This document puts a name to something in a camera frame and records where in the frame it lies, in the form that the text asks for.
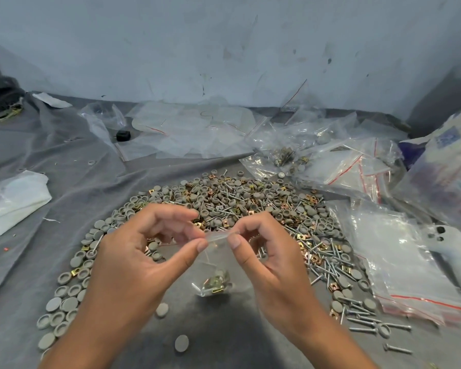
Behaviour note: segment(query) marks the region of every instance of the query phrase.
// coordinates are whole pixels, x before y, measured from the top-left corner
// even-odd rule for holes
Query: hand
[[[76,342],[88,348],[85,361],[68,367],[105,367],[136,335],[160,304],[166,290],[208,245],[191,220],[197,211],[172,204],[149,204],[115,232],[105,235],[92,268],[86,296],[75,320],[41,367],[61,367],[55,354]],[[164,263],[145,256],[147,239],[174,238],[182,248]]]
[[[243,217],[233,229],[242,235],[229,235],[228,242],[253,284],[259,309],[315,368],[377,367],[322,308],[297,242],[268,212]],[[263,245],[268,253],[264,263],[256,257]]]
[[[296,344],[311,328],[311,310],[319,307],[299,245],[268,212],[243,217],[233,229],[241,235],[230,235],[228,242],[254,286],[259,309]],[[268,253],[264,263],[256,257],[263,245]]]

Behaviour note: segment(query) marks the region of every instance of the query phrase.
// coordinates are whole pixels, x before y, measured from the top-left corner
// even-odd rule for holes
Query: gray cloth
[[[88,102],[65,100],[77,109]],[[127,106],[120,108],[126,112]],[[91,160],[96,164],[89,166]],[[0,180],[18,173],[19,168],[45,172],[53,197],[49,204],[0,236],[0,368],[23,369],[35,368],[39,362],[37,343],[47,330],[38,331],[36,321],[53,297],[56,278],[70,269],[69,260],[96,220],[109,216],[131,195],[154,185],[171,186],[214,168],[222,172],[228,169],[231,174],[243,169],[235,158],[146,157],[123,164],[90,134],[76,109],[51,109],[30,97],[21,115],[0,124]],[[44,217],[60,223],[45,221]],[[252,289],[200,298],[190,288],[191,274],[190,269],[167,291],[164,301],[170,306],[168,315],[160,320],[152,318],[113,367],[311,367],[260,316]],[[328,308],[331,296],[324,284],[315,289]],[[358,289],[355,293],[363,297]],[[391,316],[382,319],[408,322]],[[411,334],[393,330],[389,343],[412,349],[413,357],[384,353],[380,337],[361,333],[354,337],[383,368],[421,367],[430,361],[441,368],[461,368],[461,326],[436,329],[424,321],[410,323]],[[189,336],[190,348],[178,355],[173,343],[181,334]]]

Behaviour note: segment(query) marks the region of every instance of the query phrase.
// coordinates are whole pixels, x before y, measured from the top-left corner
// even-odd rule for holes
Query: pile of screws
[[[330,312],[333,318],[340,319],[340,323],[343,323],[345,315],[353,316],[355,318],[347,317],[347,320],[371,329],[350,328],[351,331],[379,333],[386,339],[391,334],[390,328],[411,329],[372,318],[376,309],[373,300],[360,302],[353,299],[352,285],[358,284],[361,290],[366,291],[370,284],[355,269],[351,258],[352,249],[344,240],[339,224],[329,216],[322,194],[315,190],[310,194],[296,194],[294,187],[282,179],[271,181],[265,178],[259,181],[244,177],[243,171],[238,171],[236,177],[227,176],[226,173],[227,170],[218,176],[217,170],[213,170],[211,173],[203,173],[201,178],[183,180],[178,186],[154,186],[148,193],[138,192],[123,207],[114,210],[110,217],[96,221],[94,228],[80,241],[81,249],[70,261],[72,269],[58,277],[60,287],[46,306],[47,314],[41,316],[37,322],[38,329],[53,329],[38,344],[44,351],[43,356],[75,318],[103,236],[119,228],[152,202],[179,204],[197,210],[199,215],[194,224],[205,232],[225,231],[232,228],[240,217],[267,211],[297,242],[304,256],[305,266],[317,277],[311,285],[319,281],[326,282],[334,299]],[[165,261],[157,251],[160,244],[158,239],[147,240],[145,254],[156,262]],[[266,249],[260,248],[257,256],[266,258]],[[209,275],[196,288],[201,296],[208,296],[225,292],[230,285],[228,271],[216,270],[215,274]],[[387,345],[385,349],[408,353],[407,350]]]

